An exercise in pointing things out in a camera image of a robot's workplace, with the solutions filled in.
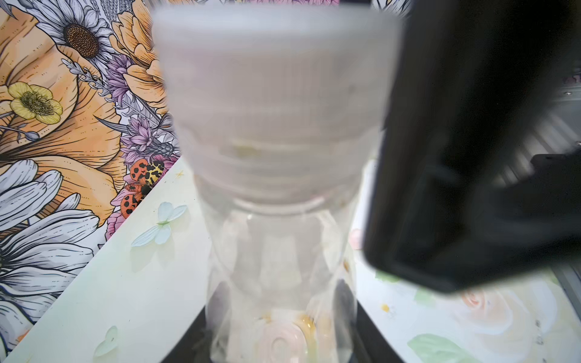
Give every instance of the clear plastic bottle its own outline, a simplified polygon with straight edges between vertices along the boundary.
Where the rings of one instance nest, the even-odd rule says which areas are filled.
[[[211,359],[346,363],[345,247],[401,23],[348,7],[199,8],[159,12],[154,36],[213,243]]]

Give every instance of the flower petal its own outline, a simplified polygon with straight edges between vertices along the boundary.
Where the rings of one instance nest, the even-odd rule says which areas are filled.
[[[57,0],[60,11],[63,12],[64,19],[68,21],[74,20],[73,10],[71,9],[69,2],[66,0]]]
[[[170,236],[171,236],[170,225],[164,224],[163,226],[161,226],[159,232],[155,236],[155,243],[157,243],[158,245],[163,245],[164,243],[167,242]]]
[[[62,210],[68,209],[75,209],[77,208],[78,204],[81,202],[81,195],[79,193],[73,193],[65,198],[62,203],[59,205],[55,212],[59,212]]]
[[[23,105],[22,101],[18,98],[10,102],[10,108],[12,111],[14,111],[14,113],[25,120],[31,120],[36,116],[36,114],[26,108],[26,106]]]
[[[139,247],[139,246],[147,245],[149,242],[151,242],[152,239],[155,238],[157,232],[159,232],[158,225],[155,225],[155,226],[149,228],[147,231],[140,234],[139,237],[137,237],[132,242],[131,247]]]
[[[171,215],[169,216],[169,218],[167,219],[167,221],[173,221],[174,219],[178,218],[179,216],[181,216],[185,211],[188,210],[188,206],[178,206],[174,209],[173,212],[171,212]]]
[[[42,86],[37,86],[35,84],[31,84],[30,88],[33,90],[33,92],[36,92],[36,93],[40,94],[41,96],[44,96],[48,99],[52,99],[52,92],[50,89],[44,88]]]
[[[54,111],[56,114],[58,114],[58,115],[61,115],[61,114],[63,114],[63,106],[61,106],[61,105],[60,105],[60,103],[59,103],[58,101],[51,99],[51,100],[49,101],[49,103],[50,103],[50,104],[51,104],[51,106],[52,106],[52,110],[53,110],[53,111]]]
[[[71,0],[71,9],[73,10],[74,19],[77,24],[82,25],[84,20],[84,12],[81,3],[78,0]]]
[[[31,182],[38,171],[38,166],[32,160],[15,162],[0,175],[0,194],[15,186]]]
[[[55,269],[25,266],[0,276],[0,289],[12,296],[63,292],[76,275]]]
[[[85,28],[93,28],[95,25],[97,25],[98,20],[99,16],[97,15],[97,12],[94,11],[93,9],[90,9],[85,14],[85,23],[83,24],[83,26]]]
[[[14,98],[21,98],[22,95],[30,91],[32,91],[32,89],[24,82],[16,82],[8,87],[8,93]]]
[[[72,243],[43,243],[18,255],[12,255],[10,260],[4,259],[3,266],[19,268],[33,266],[59,271],[71,271],[85,267],[93,258],[93,250]]]
[[[135,14],[137,19],[139,19],[139,23],[141,26],[143,26],[144,31],[146,31],[148,34],[151,34],[152,19],[147,6],[145,6],[142,0],[135,0],[133,2],[132,8],[133,14]]]
[[[130,140],[131,140],[132,143],[136,143],[138,145],[143,145],[143,144],[145,144],[148,141],[148,139],[144,138],[141,135],[132,136],[130,138]]]
[[[93,29],[95,29],[95,28],[98,29],[98,30],[95,31],[93,33],[93,35],[96,36],[97,38],[99,38],[99,42],[102,42],[103,41],[103,38],[102,37],[105,37],[105,39],[107,39],[107,41],[106,41],[105,44],[106,45],[111,44],[109,42],[109,36],[113,34],[113,30],[111,30],[109,28],[106,28],[106,27],[94,27]]]
[[[14,256],[43,243],[76,243],[97,229],[99,218],[90,210],[63,210],[24,228],[0,243],[3,256]]]
[[[0,299],[17,305],[28,315],[32,322],[37,322],[48,308],[51,307],[52,303],[56,301],[56,297],[50,294],[21,297],[0,294]]]
[[[0,301],[0,335],[6,348],[12,350],[19,343],[18,338],[33,327],[33,323],[8,301]]]
[[[40,10],[41,13],[51,23],[66,25],[66,24],[63,24],[62,19],[60,19],[60,17],[51,8],[49,8],[46,4],[44,4],[44,3],[40,2],[40,1],[37,1],[37,2],[35,2],[35,5],[37,6],[38,10]]]
[[[0,231],[5,231],[37,214],[50,199],[46,184],[30,182],[0,195]]]
[[[35,181],[46,183],[46,198],[52,200],[59,191],[60,185],[63,182],[63,176],[56,170],[49,170],[36,178]]]
[[[157,209],[157,219],[160,222],[165,222],[170,217],[171,212],[173,212],[174,206],[171,205],[169,202],[163,202],[159,205]]]
[[[38,115],[36,115],[36,119],[38,121],[42,122],[43,124],[54,125],[54,124],[59,123],[60,115],[57,113],[53,113],[53,114],[50,114],[47,116],[38,114]]]

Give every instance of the orange flower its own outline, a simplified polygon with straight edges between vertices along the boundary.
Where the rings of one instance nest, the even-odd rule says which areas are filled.
[[[74,49],[57,47],[54,41],[35,25],[32,15],[12,7],[16,18],[0,11],[0,175],[11,164],[31,159],[38,164],[38,175],[58,170],[63,183],[57,196],[40,212],[44,217],[73,193],[81,195],[79,209],[92,210],[103,224],[113,212],[110,201],[123,187],[125,166],[119,151],[120,134],[101,124],[94,116],[119,122],[112,103],[98,95],[98,91],[77,79],[63,64],[70,58],[92,73],[96,68],[79,56]],[[22,109],[22,92],[17,88],[35,85],[32,90],[43,92],[46,102],[54,100],[59,120],[47,122],[35,118]],[[35,132],[39,138],[31,141],[18,137],[22,132]]]
[[[135,64],[127,69],[124,78],[131,92],[141,97],[159,114],[167,113],[166,91],[159,61],[153,48],[151,37],[152,20],[149,10],[142,0],[133,2],[133,13],[119,14],[118,22],[113,22],[115,35],[109,36],[111,46],[129,56]]]

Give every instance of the ladybug illustration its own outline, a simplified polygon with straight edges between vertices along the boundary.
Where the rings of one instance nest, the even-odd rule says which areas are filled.
[[[133,192],[125,196],[121,200],[121,214],[127,218],[135,208],[139,205],[141,200],[151,191],[153,186],[162,177],[164,170],[163,161],[154,160],[148,163],[145,159],[140,159],[135,162],[129,169],[131,179],[138,184],[128,184],[125,190]]]

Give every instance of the leaf illustration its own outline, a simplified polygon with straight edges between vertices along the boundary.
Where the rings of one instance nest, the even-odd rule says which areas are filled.
[[[424,363],[481,363],[450,340],[433,334],[418,335],[407,346]]]
[[[399,280],[401,280],[397,276],[386,274],[385,272],[381,272],[381,271],[375,271],[375,278],[377,280],[384,281],[384,282],[398,282]]]
[[[415,293],[414,301],[427,307],[434,307],[436,305],[436,300],[434,300],[432,292],[422,287],[418,288],[418,291]]]

